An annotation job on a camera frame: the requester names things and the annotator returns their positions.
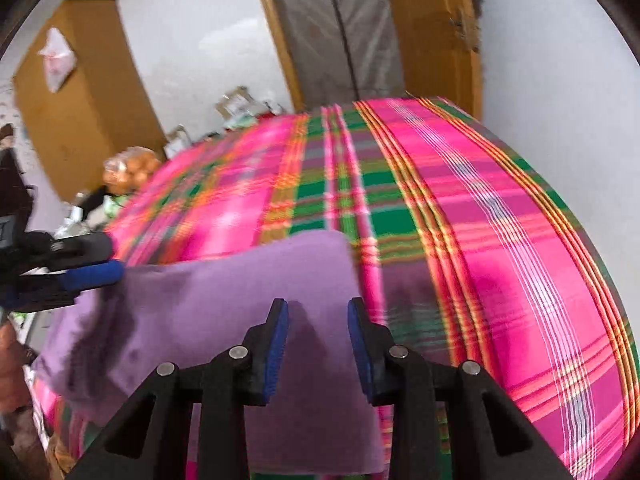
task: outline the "person's hand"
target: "person's hand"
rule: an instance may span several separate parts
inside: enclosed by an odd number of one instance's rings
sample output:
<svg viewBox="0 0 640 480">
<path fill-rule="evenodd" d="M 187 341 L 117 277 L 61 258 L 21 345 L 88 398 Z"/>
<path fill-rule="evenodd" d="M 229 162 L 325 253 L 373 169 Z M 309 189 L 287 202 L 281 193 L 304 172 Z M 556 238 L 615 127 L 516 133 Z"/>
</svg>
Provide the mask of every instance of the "person's hand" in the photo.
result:
<svg viewBox="0 0 640 480">
<path fill-rule="evenodd" d="M 12 413 L 31 403 L 23 364 L 24 349 L 15 338 L 14 326 L 5 323 L 0 328 L 0 413 Z"/>
</svg>

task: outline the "plastic bag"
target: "plastic bag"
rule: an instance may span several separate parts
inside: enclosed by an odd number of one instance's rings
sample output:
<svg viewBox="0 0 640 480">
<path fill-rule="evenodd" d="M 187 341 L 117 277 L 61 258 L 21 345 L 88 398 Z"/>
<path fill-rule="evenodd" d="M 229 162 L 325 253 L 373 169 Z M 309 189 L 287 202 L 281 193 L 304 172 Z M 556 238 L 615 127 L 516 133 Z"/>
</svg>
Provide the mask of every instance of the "plastic bag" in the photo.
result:
<svg viewBox="0 0 640 480">
<path fill-rule="evenodd" d="M 55 27 L 47 31 L 47 44 L 39 51 L 44 57 L 44 77 L 52 93 L 60 90 L 62 83 L 76 67 L 76 54 L 66 42 L 62 32 Z"/>
<path fill-rule="evenodd" d="M 135 146 L 108 159 L 102 179 L 109 193 L 126 195 L 143 187 L 160 165 L 152 150 Z"/>
</svg>

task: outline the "folded cloth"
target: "folded cloth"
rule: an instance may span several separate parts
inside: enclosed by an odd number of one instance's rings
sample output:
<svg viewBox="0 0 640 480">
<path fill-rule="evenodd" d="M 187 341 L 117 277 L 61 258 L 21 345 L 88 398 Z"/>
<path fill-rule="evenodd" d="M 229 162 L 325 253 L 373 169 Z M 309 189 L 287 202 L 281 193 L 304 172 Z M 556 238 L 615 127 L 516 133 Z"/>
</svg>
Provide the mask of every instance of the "folded cloth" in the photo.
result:
<svg viewBox="0 0 640 480">
<path fill-rule="evenodd" d="M 159 363 L 210 361 L 285 298 L 290 329 L 276 395 L 266 408 L 246 409 L 250 468 L 379 472 L 378 417 L 360 389 L 347 329 L 347 303 L 359 295 L 339 232 L 306 232 L 221 260 L 129 267 L 121 283 L 56 313 L 34 369 L 73 409 L 104 424 Z M 194 410 L 192 426 L 198 417 Z"/>
</svg>

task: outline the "white plastic bag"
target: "white plastic bag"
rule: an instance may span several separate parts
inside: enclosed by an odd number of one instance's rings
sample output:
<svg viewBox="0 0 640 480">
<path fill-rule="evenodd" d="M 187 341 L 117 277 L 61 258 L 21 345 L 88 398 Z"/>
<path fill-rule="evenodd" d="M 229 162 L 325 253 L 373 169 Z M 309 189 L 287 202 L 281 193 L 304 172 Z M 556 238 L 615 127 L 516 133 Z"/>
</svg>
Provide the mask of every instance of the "white plastic bag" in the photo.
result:
<svg viewBox="0 0 640 480">
<path fill-rule="evenodd" d="M 76 54 L 71 50 L 62 32 L 55 27 L 47 31 L 47 44 L 39 51 L 44 57 L 44 76 L 52 93 L 60 90 L 62 83 L 76 67 Z"/>
</svg>

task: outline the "wooden door frame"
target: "wooden door frame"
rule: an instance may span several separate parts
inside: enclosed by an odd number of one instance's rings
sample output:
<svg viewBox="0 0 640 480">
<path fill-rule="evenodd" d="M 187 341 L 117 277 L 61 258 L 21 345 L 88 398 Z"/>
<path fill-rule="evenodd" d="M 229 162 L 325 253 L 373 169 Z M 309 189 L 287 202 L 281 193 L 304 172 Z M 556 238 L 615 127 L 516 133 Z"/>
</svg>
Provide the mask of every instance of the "wooden door frame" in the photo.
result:
<svg viewBox="0 0 640 480">
<path fill-rule="evenodd" d="M 264 7 L 264 13 L 269 24 L 271 31 L 271 37 L 273 43 L 276 46 L 276 52 L 278 59 L 280 60 L 280 66 L 282 67 L 282 73 L 284 75 L 285 82 L 289 88 L 289 94 L 291 95 L 291 103 L 296 113 L 303 112 L 305 110 L 305 101 L 300 89 L 300 80 L 298 79 L 298 72 L 293 64 L 293 58 L 287 45 L 287 38 L 282 28 L 282 22 L 278 15 L 278 9 L 274 0 L 260 0 Z"/>
</svg>

